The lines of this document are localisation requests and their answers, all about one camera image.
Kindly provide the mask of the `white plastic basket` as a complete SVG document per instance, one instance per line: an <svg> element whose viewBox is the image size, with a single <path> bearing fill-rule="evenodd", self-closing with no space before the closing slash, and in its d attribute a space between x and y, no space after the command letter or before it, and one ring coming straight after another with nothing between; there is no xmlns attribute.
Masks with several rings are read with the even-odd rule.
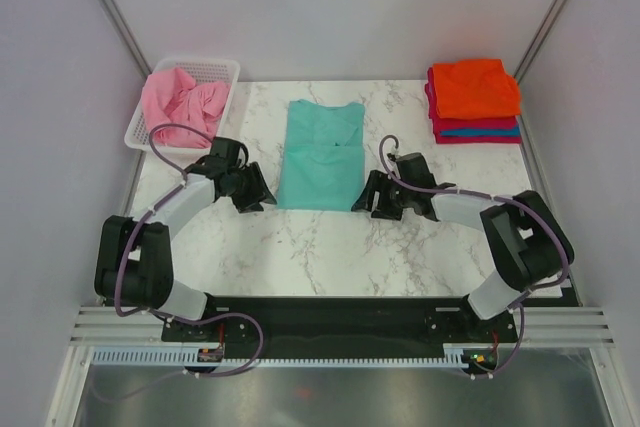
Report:
<svg viewBox="0 0 640 427"><path fill-rule="evenodd" d="M125 145L141 151L155 146L172 155L206 153L226 123L239 73L233 60L161 60L143 85Z"/></svg>

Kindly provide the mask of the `teal t shirt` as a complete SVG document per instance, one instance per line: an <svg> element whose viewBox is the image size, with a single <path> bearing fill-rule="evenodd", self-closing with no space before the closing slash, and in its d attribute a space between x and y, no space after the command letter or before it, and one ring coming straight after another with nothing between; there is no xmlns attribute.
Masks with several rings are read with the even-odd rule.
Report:
<svg viewBox="0 0 640 427"><path fill-rule="evenodd" d="M277 205L349 212L364 188L365 107L289 103Z"/></svg>

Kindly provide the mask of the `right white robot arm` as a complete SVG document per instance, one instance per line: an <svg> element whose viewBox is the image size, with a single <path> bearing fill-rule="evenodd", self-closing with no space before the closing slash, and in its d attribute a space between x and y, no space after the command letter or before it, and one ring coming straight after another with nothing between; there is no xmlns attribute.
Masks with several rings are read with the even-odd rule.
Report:
<svg viewBox="0 0 640 427"><path fill-rule="evenodd" d="M373 218L399 221L406 210L433 222L459 224L482 232L489 245L494 272L466 295L458 328L467 339L483 339L494 318L524 300L558 274L564 279L575 252L540 194L523 191L513 197L492 197L437 183L420 153L388 156L395 164L369 173L351 210Z"/></svg>

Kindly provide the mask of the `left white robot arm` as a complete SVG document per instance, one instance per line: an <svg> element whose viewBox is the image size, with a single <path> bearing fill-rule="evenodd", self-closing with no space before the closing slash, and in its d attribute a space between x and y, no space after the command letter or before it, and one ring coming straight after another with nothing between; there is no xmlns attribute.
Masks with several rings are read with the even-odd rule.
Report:
<svg viewBox="0 0 640 427"><path fill-rule="evenodd" d="M121 317L147 311L163 324L165 342L223 342L232 328L257 323L242 313L220 311L214 297L174 276L171 243L202 210L221 198L240 214L262 211L276 200L247 147L213 140L207 155L186 167L181 180L132 217L112 215L103 224L94 277L96 293Z"/></svg>

